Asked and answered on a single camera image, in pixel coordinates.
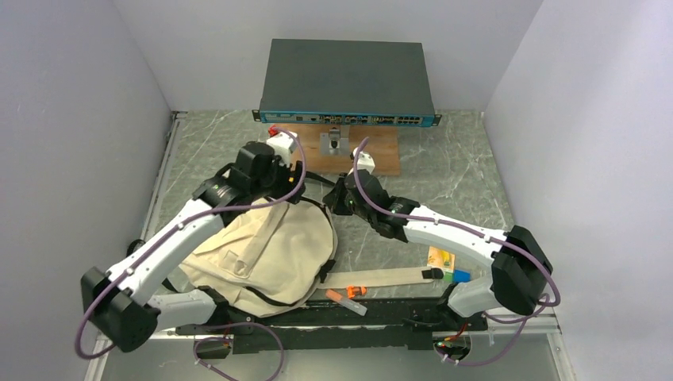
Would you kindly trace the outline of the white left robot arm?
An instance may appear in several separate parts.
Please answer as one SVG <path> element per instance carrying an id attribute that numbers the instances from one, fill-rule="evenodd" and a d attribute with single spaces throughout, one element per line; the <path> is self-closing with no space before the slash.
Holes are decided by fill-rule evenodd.
<path id="1" fill-rule="evenodd" d="M 207 288 L 157 291 L 200 244 L 238 215 L 258 209 L 256 199 L 270 197 L 277 204 L 298 198 L 306 170 L 290 159 L 302 151 L 298 137 L 288 131 L 245 144 L 236 161 L 203 181 L 154 237 L 109 270 L 93 267 L 83 275 L 83 322 L 123 352 L 136 350 L 163 329 L 200 325 L 207 333 L 222 331 L 229 313 L 221 296 Z"/>

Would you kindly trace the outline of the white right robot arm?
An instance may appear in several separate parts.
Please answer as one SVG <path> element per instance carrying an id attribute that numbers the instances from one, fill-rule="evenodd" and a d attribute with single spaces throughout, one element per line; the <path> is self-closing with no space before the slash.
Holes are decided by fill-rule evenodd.
<path id="1" fill-rule="evenodd" d="M 457 329 L 470 316 L 493 308 L 526 316 L 544 305 L 542 294 L 553 268 L 526 228 L 515 225 L 504 231 L 452 219 L 388 194 L 365 170 L 340 175 L 322 201 L 333 214 L 360 217 L 382 237 L 466 256 L 485 269 L 485 275 L 454 283 L 442 294 L 437 318 L 446 329 Z"/>

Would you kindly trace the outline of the beige canvas backpack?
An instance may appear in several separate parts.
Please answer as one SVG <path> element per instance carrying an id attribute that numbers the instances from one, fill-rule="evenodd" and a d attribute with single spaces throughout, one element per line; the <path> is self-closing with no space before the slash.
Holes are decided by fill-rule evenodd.
<path id="1" fill-rule="evenodd" d="M 316 290 L 389 287 L 443 279 L 439 268 L 334 272 L 337 232 L 328 209 L 304 198 L 237 216 L 200 244 L 163 281 L 158 294 L 209 287 L 258 318 L 302 306 Z"/>

